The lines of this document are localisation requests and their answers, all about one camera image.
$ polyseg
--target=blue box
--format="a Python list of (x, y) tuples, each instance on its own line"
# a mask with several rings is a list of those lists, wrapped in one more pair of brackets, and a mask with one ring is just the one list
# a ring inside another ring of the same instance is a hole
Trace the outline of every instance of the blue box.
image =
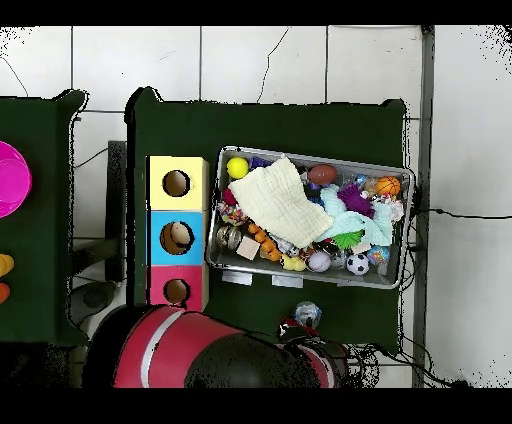
[[(171, 255), (160, 244), (162, 228), (171, 222), (184, 222), (192, 230), (194, 241), (185, 253)], [(203, 227), (201, 212), (151, 211), (151, 265), (202, 265), (204, 261)]]

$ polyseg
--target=wooden block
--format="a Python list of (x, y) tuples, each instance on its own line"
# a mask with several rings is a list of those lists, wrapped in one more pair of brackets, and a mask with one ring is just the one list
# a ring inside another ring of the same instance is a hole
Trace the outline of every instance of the wooden block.
[(151, 210), (209, 209), (208, 162), (203, 158), (150, 156), (148, 178)]
[(203, 265), (207, 225), (204, 215), (207, 212), (152, 211), (150, 265)]
[(238, 245), (238, 249), (236, 249), (236, 253), (252, 261), (256, 256), (256, 253), (258, 253), (259, 249), (260, 244), (257, 241), (250, 237), (244, 236)]
[(152, 266), (149, 304), (186, 306), (202, 312), (209, 299), (208, 267)]

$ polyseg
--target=toy pile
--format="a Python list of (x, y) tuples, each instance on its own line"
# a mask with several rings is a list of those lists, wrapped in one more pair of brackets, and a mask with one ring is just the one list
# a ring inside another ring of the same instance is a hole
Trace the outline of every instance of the toy pile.
[(216, 235), (220, 247), (290, 271), (364, 275), (373, 267), (386, 275), (393, 225), (404, 216), (395, 176), (338, 175), (332, 165), (308, 169), (285, 155), (233, 157), (227, 172), (231, 182), (217, 205), (226, 224)]

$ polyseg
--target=yellow box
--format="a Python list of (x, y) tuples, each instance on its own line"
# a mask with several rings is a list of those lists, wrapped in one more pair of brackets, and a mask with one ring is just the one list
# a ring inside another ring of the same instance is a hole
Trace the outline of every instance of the yellow box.
[[(208, 162), (201, 157), (149, 157), (151, 210), (207, 210), (210, 197), (208, 182)], [(185, 192), (181, 190), (181, 183), (185, 184)]]

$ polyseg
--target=stacked boxes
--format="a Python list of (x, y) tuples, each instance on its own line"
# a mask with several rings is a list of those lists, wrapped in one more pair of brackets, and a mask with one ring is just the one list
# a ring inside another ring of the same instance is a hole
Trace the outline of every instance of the stacked boxes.
[(173, 156), (150, 156), (146, 163), (149, 303), (202, 312), (208, 303), (208, 163)]

